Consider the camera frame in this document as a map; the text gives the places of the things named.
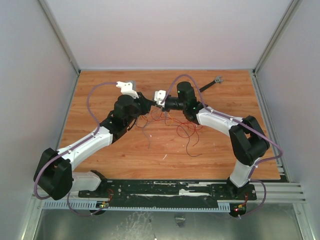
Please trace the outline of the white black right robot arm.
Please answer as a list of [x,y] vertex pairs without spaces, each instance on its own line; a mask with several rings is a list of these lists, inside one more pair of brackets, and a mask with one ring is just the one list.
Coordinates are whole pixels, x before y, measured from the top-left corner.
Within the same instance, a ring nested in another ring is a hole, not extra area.
[[197,100],[194,88],[187,81],[178,83],[177,94],[175,97],[158,90],[154,93],[154,100],[162,110],[182,111],[188,121],[210,127],[230,138],[236,163],[227,179],[226,191],[230,198],[239,199],[249,184],[254,164],[270,148],[257,119],[251,115],[241,118],[214,112],[211,107]]

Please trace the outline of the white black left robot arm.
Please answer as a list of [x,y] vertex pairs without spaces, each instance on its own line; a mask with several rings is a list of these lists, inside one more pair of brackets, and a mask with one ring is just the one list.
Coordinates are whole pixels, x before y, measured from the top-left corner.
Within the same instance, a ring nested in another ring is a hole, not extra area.
[[106,119],[98,122],[88,135],[58,150],[47,148],[41,155],[33,178],[36,197],[41,198],[38,188],[54,200],[78,191],[91,191],[96,197],[103,197],[108,186],[102,182],[99,173],[74,170],[95,152],[119,140],[139,116],[148,114],[155,105],[155,100],[145,98],[141,92],[136,98],[123,94],[117,98]]

